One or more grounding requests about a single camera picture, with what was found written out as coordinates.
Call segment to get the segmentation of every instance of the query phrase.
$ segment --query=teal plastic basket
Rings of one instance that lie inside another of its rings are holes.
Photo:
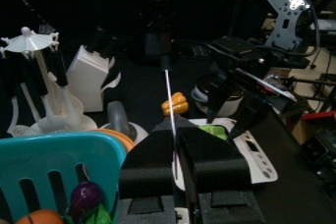
[[[109,211],[118,202],[118,179],[126,152],[98,132],[61,133],[0,140],[0,218],[9,221],[37,209],[61,215],[70,192],[87,177],[101,188]]]

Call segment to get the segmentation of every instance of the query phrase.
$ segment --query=knife handle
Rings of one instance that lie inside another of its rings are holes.
[[[89,40],[89,43],[85,46],[85,50],[89,53],[93,53],[93,51],[94,51],[94,49],[95,49],[95,47],[97,47],[97,45],[98,45],[98,43],[101,41],[101,38],[102,38],[103,34],[105,34],[105,31],[99,27],[97,27],[95,32],[93,33],[93,36],[91,36],[91,38]]]
[[[23,60],[25,60],[23,55],[11,52],[10,53],[7,52],[6,55],[10,60],[15,82],[21,84],[26,81],[26,75],[23,70]]]
[[[67,79],[66,79],[66,74],[65,74],[65,67],[63,67],[63,60],[62,60],[61,52],[58,50],[51,51],[50,57],[51,57],[51,63],[53,63],[53,68],[54,68],[54,74],[57,77],[55,82],[59,86],[66,86]]]
[[[41,73],[35,58],[29,58],[26,60],[26,67],[27,67],[29,76],[31,77],[38,95],[45,96],[47,94],[47,90],[46,90],[42,73]]]
[[[13,76],[11,66],[10,66],[10,60],[7,58],[1,58],[1,76],[3,79],[3,86],[9,97],[15,96],[15,79]]]

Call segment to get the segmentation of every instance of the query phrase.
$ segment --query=yellow object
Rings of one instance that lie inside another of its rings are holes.
[[[186,98],[181,92],[175,92],[171,95],[171,107],[173,107],[174,114],[182,114],[189,109],[189,103],[186,102]],[[161,104],[161,110],[162,110],[162,115],[165,117],[170,115],[169,101],[165,101]]]
[[[91,131],[93,132],[101,132],[101,133],[107,134],[111,137],[114,137],[121,142],[121,144],[122,144],[122,146],[125,148],[125,152],[129,152],[131,150],[131,148],[134,147],[133,141],[121,132],[117,132],[117,131],[110,130],[110,129],[102,129],[102,128],[94,129]]]
[[[15,224],[62,224],[58,213],[50,209],[41,209],[23,216]]]

